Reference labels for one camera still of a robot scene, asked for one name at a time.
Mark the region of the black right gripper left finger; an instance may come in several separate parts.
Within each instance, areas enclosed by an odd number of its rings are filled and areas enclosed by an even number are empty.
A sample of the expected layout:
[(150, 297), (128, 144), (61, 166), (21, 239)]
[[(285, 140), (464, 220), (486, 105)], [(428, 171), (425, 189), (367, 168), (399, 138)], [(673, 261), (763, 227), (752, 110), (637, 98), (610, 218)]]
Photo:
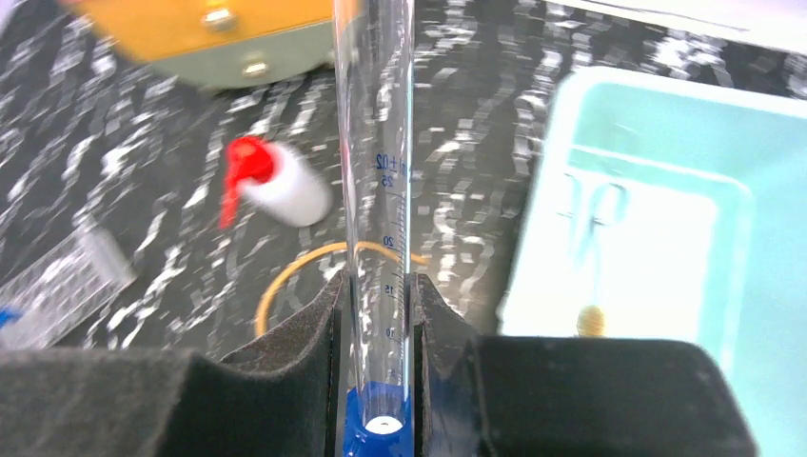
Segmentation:
[(1, 355), (5, 456), (336, 456), (344, 278), (219, 361), (192, 349)]

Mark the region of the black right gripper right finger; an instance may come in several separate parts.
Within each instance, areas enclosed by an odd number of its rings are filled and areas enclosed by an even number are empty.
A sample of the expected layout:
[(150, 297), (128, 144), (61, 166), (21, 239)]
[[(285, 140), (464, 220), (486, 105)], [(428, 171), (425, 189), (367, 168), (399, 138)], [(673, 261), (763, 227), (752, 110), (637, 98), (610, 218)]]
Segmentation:
[(756, 456), (722, 372), (670, 340), (482, 335), (412, 279), (419, 456)]

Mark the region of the yellow rubber tube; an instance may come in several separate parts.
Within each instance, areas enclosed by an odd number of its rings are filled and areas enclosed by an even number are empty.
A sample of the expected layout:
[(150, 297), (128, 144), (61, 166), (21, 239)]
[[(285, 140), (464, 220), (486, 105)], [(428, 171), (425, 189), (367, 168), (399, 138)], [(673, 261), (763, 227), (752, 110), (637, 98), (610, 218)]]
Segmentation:
[[(374, 250), (382, 255), (389, 257), (393, 260), (397, 260), (397, 255), (395, 251), (391, 248), (386, 248), (384, 245), (369, 242), (369, 241), (361, 241), (358, 243), (358, 246), (353, 250), (361, 250), (361, 249), (369, 249)], [(326, 256), (328, 254), (332, 254), (338, 251), (350, 251), (347, 242), (340, 242), (340, 243), (332, 243), (320, 248), (313, 249), (310, 252), (307, 252), (293, 262), (289, 263), (269, 284), (269, 286), (264, 291), (254, 313), (254, 322), (253, 322), (253, 336), (255, 338), (261, 337), (262, 335), (266, 334), (269, 330), (269, 315), (272, 307), (273, 300), (280, 290), (280, 288), (285, 284), (285, 282), (294, 274), (296, 274), (301, 268), (305, 267), (309, 263)], [(421, 266), (429, 265), (429, 257), (422, 256), (416, 253), (410, 253), (410, 261), (414, 262), (415, 264)]]

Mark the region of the brown test tube brush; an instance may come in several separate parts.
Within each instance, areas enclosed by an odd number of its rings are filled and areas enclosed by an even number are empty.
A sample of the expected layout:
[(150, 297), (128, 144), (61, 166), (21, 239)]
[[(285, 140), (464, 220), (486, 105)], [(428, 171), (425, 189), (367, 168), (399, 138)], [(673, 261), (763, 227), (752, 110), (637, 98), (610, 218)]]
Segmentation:
[(576, 329), (580, 337), (603, 337), (606, 320), (602, 309), (595, 305), (583, 307), (578, 314)]

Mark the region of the white squeeze bottle red cap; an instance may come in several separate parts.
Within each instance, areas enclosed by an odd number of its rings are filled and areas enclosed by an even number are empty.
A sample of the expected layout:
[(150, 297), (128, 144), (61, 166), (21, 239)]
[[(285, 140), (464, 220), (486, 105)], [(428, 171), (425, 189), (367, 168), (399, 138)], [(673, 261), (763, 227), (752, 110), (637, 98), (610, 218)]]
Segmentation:
[(226, 147), (221, 229), (234, 223), (242, 199), (294, 228), (320, 222), (332, 205), (329, 185), (296, 148), (258, 136)]

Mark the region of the metal test tube clamp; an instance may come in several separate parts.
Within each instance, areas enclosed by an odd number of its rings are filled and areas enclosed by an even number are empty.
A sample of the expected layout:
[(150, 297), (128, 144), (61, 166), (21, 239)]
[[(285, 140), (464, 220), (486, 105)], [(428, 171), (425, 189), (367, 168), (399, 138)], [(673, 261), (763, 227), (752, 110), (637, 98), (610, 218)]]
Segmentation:
[(609, 227), (624, 220), (630, 192), (616, 182), (596, 183), (590, 190), (575, 174), (563, 175), (570, 188), (569, 209), (558, 215), (568, 219), (567, 259), (586, 305), (599, 301), (601, 278), (600, 236)]

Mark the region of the graduated cylinder blue base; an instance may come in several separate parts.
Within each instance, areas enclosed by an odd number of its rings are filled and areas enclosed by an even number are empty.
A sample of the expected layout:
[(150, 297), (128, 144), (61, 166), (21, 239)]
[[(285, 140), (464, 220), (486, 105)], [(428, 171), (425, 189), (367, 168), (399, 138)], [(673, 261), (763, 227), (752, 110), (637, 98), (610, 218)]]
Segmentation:
[(411, 456), (410, 162), (414, 5), (334, 5), (355, 385), (344, 453)]

